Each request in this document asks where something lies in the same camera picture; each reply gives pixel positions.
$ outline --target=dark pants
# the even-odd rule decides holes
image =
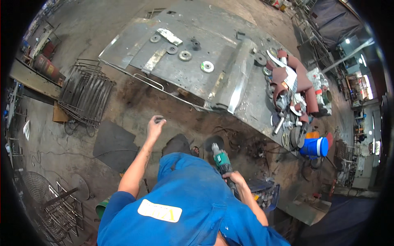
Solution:
[[[178,134],[167,142],[167,145],[162,149],[162,156],[173,152],[182,152],[188,155],[198,156],[197,153],[190,150],[188,139],[183,134]]]

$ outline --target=blue work shirt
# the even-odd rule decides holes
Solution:
[[[219,231],[229,245],[289,245],[262,226],[201,158],[163,156],[157,181],[139,200],[124,191],[112,195],[98,230],[99,246],[214,245]]]

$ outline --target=black rubber mat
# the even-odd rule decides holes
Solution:
[[[134,134],[105,120],[98,128],[93,156],[117,172],[125,172],[136,157],[139,147],[134,144]]]

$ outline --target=foot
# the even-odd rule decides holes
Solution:
[[[200,150],[198,149],[197,146],[194,146],[193,148],[191,148],[191,154],[195,157],[199,157],[200,156]]]

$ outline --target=fluorescent light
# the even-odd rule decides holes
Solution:
[[[365,83],[367,84],[367,87],[370,87],[371,84],[369,83],[369,79],[367,75],[364,75]]]
[[[375,150],[375,155],[380,154],[380,141],[376,141],[376,150]]]
[[[367,64],[365,63],[365,60],[364,60],[364,56],[363,55],[361,55],[361,59],[362,59],[362,63],[364,64],[364,66],[366,67],[367,66]]]

